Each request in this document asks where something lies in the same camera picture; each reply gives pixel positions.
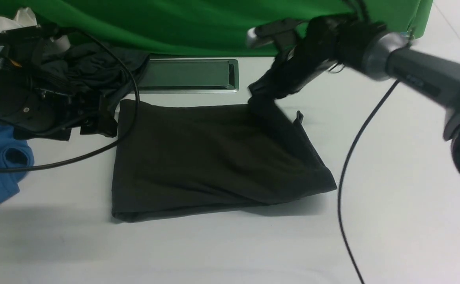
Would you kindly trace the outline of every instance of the black cloth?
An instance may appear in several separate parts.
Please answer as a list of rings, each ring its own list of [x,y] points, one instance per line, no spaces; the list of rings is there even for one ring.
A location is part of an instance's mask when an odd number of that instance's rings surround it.
[[[134,74],[136,82],[140,82],[146,73],[149,53],[105,45]],[[98,90],[109,99],[112,111],[133,90],[120,64],[95,43],[77,45],[64,53],[44,56],[41,68],[69,81],[79,92]]]
[[[120,104],[119,134],[134,101]],[[116,149],[112,215],[126,222],[273,205],[336,189],[301,126],[272,101],[167,108],[140,102]]]

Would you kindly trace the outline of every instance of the white table surface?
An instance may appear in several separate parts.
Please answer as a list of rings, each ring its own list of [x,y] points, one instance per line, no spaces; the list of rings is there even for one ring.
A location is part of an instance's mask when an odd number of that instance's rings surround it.
[[[434,8],[419,50],[460,61]],[[244,104],[270,58],[239,58],[237,93],[142,95],[161,106]],[[354,135],[392,81],[323,74],[279,102],[339,179]],[[441,138],[444,111],[399,86],[353,155],[343,194],[349,243],[367,283],[460,283],[460,176]],[[32,140],[37,164],[111,142]],[[342,243],[336,192],[267,208],[114,224],[115,151],[33,172],[0,206],[0,284],[357,283]]]

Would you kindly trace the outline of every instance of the black cable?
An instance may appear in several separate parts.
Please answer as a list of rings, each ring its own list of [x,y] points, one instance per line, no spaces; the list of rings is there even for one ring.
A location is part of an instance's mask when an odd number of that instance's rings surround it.
[[[393,85],[389,88],[389,90],[386,92],[384,97],[379,101],[378,105],[374,108],[374,110],[370,113],[370,115],[367,117],[367,120],[363,123],[363,125],[360,128],[360,131],[358,131],[358,134],[356,134],[356,137],[353,140],[353,144],[351,144],[351,147],[349,148],[348,154],[346,156],[346,160],[344,161],[344,166],[342,166],[342,173],[340,174],[340,181],[338,182],[338,193],[337,193],[337,217],[338,217],[338,226],[340,227],[340,233],[342,234],[342,239],[344,240],[344,245],[346,245],[346,250],[348,251],[349,257],[351,258],[351,262],[353,263],[353,267],[356,270],[356,274],[358,274],[358,279],[360,279],[361,284],[365,284],[363,277],[361,276],[360,270],[358,269],[358,266],[356,265],[355,258],[353,257],[353,253],[351,253],[351,249],[349,248],[348,240],[346,238],[346,233],[344,232],[344,226],[342,226],[342,214],[340,210],[340,204],[341,204],[341,197],[342,197],[342,183],[344,182],[344,176],[346,174],[346,170],[349,164],[349,159],[351,158],[351,155],[353,154],[353,151],[356,147],[356,144],[358,143],[358,140],[360,140],[361,135],[363,134],[363,131],[365,131],[365,128],[367,128],[368,124],[374,118],[374,115],[378,112],[378,110],[381,108],[381,106],[385,103],[386,99],[391,95],[393,90],[396,88],[396,85],[398,85],[399,81],[395,81]]]
[[[105,152],[105,151],[107,151],[109,149],[112,149],[112,148],[116,147],[118,144],[123,142],[123,140],[125,140],[130,135],[132,130],[134,129],[134,126],[135,126],[136,120],[137,120],[138,103],[140,101],[139,91],[138,91],[137,83],[136,83],[136,81],[134,79],[134,74],[132,74],[132,72],[127,68],[127,66],[123,63],[123,61],[120,60],[120,58],[115,56],[115,54],[113,54],[111,52],[111,50],[109,50],[109,48],[107,48],[104,44],[102,44],[98,39],[94,38],[90,34],[84,32],[84,31],[82,31],[80,29],[71,28],[71,30],[77,31],[80,34],[82,34],[82,35],[88,37],[89,39],[91,39],[100,48],[102,48],[105,52],[107,52],[113,59],[115,59],[120,64],[120,66],[123,68],[123,70],[126,72],[126,74],[129,76],[129,78],[130,78],[130,80],[132,82],[132,85],[134,86],[135,100],[136,100],[134,117],[133,117],[132,122],[130,124],[130,128],[127,129],[127,131],[120,138],[118,138],[116,141],[114,141],[113,143],[111,143],[111,144],[109,144],[107,146],[104,146],[104,147],[102,147],[100,149],[97,149],[95,151],[92,151],[90,153],[84,154],[82,156],[71,158],[71,159],[68,159],[68,160],[61,161],[61,162],[56,162],[56,163],[46,164],[46,165],[40,165],[40,166],[17,167],[17,168],[0,168],[0,173],[40,171],[40,170],[57,168],[57,167],[62,167],[62,166],[66,166],[66,165],[69,165],[69,164],[73,164],[73,163],[76,163],[76,162],[80,162],[82,160],[86,160],[86,159],[91,158],[93,156],[97,156],[99,153],[103,153],[103,152]]]
[[[351,2],[351,0],[341,0],[341,1],[344,2],[344,4],[346,4],[351,10],[353,10],[356,15],[359,14],[358,9],[353,4],[353,2]],[[369,16],[369,13],[368,13],[367,4],[365,4],[365,2],[363,0],[355,0],[355,1],[358,4],[358,7],[360,8],[359,10],[360,10],[361,16],[363,18],[363,21],[365,23],[370,23],[370,16]]]
[[[349,9],[353,10],[355,14],[358,14],[358,9],[356,9],[356,6],[353,4],[353,2],[351,2],[350,0],[341,0],[341,1],[344,2],[344,4],[346,4],[346,6],[349,7]]]
[[[356,3],[358,3],[358,6],[360,7],[361,16],[363,18],[363,21],[365,23],[370,23],[370,15],[368,13],[367,4],[365,4],[363,0],[355,0],[355,1]]]

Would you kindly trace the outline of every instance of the white cloth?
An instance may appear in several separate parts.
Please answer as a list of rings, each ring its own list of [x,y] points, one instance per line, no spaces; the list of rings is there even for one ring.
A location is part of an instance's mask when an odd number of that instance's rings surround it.
[[[18,9],[14,19],[8,19],[5,17],[0,17],[0,33],[5,30],[12,30],[21,27],[30,27],[37,25],[37,18],[34,14],[34,11],[30,8],[21,8]],[[67,51],[71,47],[71,43],[67,36],[62,36],[61,38],[55,40],[52,45],[47,46],[45,53],[53,54]]]

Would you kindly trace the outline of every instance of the robotic arm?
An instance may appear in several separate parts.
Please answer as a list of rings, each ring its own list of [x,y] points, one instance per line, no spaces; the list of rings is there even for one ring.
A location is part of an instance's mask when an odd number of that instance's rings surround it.
[[[0,124],[14,126],[15,138],[67,141],[74,127],[82,135],[116,136],[108,98],[98,90],[79,92],[41,68],[45,47],[70,31],[46,24],[0,33]]]
[[[279,53],[270,68],[249,86],[252,95],[281,99],[298,92],[335,63],[382,81],[400,80],[446,109],[444,140],[460,173],[460,64],[408,48],[408,40],[384,23],[367,24],[352,14],[317,17],[306,36],[286,19],[248,31],[251,48],[273,43]]]

